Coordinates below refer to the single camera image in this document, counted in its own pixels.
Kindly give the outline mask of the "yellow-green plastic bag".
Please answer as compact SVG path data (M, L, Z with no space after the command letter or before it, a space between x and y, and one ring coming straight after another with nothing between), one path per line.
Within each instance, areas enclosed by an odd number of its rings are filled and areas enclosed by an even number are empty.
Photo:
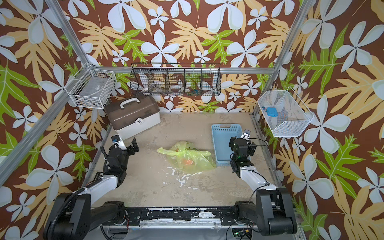
M187 174L211 171L217 167L211 152L200 151L191 142L177 142L170 149L158 148L157 152L167 156L168 162L174 169ZM186 166L183 164L184 159L193 160L195 164Z

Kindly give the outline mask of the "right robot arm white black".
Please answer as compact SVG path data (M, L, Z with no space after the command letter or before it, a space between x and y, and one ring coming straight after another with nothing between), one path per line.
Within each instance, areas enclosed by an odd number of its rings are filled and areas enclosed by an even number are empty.
M255 224L256 232L262 236L296 234L298 224L289 191L270 183L249 160L257 145L250 139L232 137L229 147L233 151L230 156L233 173L253 191L249 200L236 202L236 218Z

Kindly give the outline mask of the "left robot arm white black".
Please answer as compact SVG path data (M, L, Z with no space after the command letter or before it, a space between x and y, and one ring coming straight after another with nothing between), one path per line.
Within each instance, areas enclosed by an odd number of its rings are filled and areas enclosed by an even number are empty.
M118 135L112 136L112 141L108 153L100 147L105 158L103 171L98 172L90 184L55 199L43 233L45 240L82 240L105 222L125 221L125 204L121 201L109 201L92 208L97 200L124 182L129 157L140 150L136 140L128 147Z

